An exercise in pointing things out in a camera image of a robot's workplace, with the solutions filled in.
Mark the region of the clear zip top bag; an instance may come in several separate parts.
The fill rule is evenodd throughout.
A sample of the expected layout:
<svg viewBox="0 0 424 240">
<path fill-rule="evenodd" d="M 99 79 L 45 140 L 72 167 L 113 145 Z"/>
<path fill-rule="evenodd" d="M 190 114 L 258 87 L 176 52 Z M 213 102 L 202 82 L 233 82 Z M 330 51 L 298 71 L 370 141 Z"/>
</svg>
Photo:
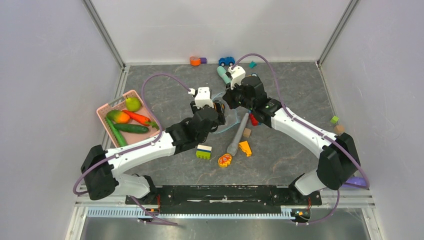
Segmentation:
<svg viewBox="0 0 424 240">
<path fill-rule="evenodd" d="M 230 109 L 227 102 L 223 99 L 225 92 L 219 92 L 212 96 L 213 101 L 220 101 L 224 106 L 224 117 L 225 124 L 220 125 L 213 134 L 221 134 L 228 131 L 233 126 L 240 123 L 240 118 L 238 116 L 238 111 L 236 109 Z"/>
</svg>

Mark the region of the pink plastic basket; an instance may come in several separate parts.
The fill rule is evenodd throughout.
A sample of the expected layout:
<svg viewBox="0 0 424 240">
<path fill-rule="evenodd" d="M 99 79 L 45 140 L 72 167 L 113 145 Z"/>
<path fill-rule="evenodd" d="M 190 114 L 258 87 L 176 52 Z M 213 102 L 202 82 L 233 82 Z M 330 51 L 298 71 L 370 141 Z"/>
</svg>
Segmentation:
<svg viewBox="0 0 424 240">
<path fill-rule="evenodd" d="M 103 106 L 99 107 L 96 110 L 96 114 L 97 114 L 98 118 L 100 119 L 101 123 L 103 124 L 103 127 L 104 127 L 107 135 L 109 136 L 109 138 L 111 139 L 111 142 L 113 143 L 113 145 L 115 147 L 119 147 L 119 146 L 117 144 L 115 137 L 112 134 L 111 129 L 109 128 L 109 126 L 107 125 L 107 123 L 105 121 L 106 114 L 111 110 L 119 110 L 119 111 L 127 110 L 125 100 L 128 97 L 136 97 L 142 103 L 141 109 L 138 110 L 137 112 L 134 112 L 134 113 L 144 115 L 144 116 L 150 118 L 153 121 L 153 117 L 151 116 L 150 113 L 148 113 L 148 111 L 145 108 L 145 104 L 143 103 L 141 97 L 139 96 L 139 94 L 135 90 L 129 90 L 129 91 L 125 92 L 121 97 L 116 98 L 114 101 L 112 101 L 110 103 L 106 103 Z M 133 119 L 131 119 L 131 121 L 128 124 L 141 125 L 140 123 L 136 122 Z M 120 131 L 120 130 L 119 130 L 119 132 L 123 135 L 123 137 L 125 138 L 128 145 L 141 142 L 141 141 L 146 140 L 150 137 L 156 136 L 159 133 L 159 130 L 157 130 L 156 128 L 153 128 L 151 126 L 145 126 L 145 127 L 149 128 L 148 133 L 137 134 L 137 133 L 124 132 L 124 131 Z"/>
</svg>

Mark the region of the yellow toy corn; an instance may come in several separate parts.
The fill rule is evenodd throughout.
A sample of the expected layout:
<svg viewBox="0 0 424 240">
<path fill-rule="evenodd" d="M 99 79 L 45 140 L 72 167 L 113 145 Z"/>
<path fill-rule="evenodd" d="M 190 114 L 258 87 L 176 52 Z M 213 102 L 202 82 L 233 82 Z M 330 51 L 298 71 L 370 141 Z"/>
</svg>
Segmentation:
<svg viewBox="0 0 424 240">
<path fill-rule="evenodd" d="M 221 113 L 221 114 L 225 113 L 225 105 L 220 100 L 217 100 L 214 102 L 214 107 L 218 113 Z"/>
</svg>

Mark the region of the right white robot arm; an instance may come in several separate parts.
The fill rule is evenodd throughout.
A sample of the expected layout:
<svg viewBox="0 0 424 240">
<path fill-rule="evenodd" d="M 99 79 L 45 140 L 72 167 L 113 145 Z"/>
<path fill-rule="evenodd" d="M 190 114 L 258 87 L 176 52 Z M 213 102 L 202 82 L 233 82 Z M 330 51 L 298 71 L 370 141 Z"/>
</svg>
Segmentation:
<svg viewBox="0 0 424 240">
<path fill-rule="evenodd" d="M 250 75 L 239 83 L 226 84 L 223 99 L 231 109 L 249 110 L 259 123 L 288 135 L 318 158 L 315 170 L 290 184 L 288 196 L 295 204 L 302 204 L 309 194 L 318 190 L 338 190 L 361 165 L 349 134 L 337 135 L 300 119 L 280 101 L 267 96 L 258 76 Z"/>
</svg>

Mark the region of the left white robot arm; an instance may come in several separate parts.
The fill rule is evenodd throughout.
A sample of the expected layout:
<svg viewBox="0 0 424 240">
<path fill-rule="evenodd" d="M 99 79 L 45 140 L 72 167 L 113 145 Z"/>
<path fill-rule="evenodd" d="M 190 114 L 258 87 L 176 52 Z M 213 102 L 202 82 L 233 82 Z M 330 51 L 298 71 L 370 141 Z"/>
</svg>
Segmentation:
<svg viewBox="0 0 424 240">
<path fill-rule="evenodd" d="M 81 166 L 86 193 L 93 201 L 122 195 L 136 197 L 145 204 L 153 203 L 157 190 L 152 179 L 147 175 L 127 175 L 126 171 L 155 159 L 194 149 L 225 122 L 225 106 L 215 100 L 213 107 L 196 109 L 193 117 L 187 117 L 151 138 L 110 149 L 93 146 Z"/>
</svg>

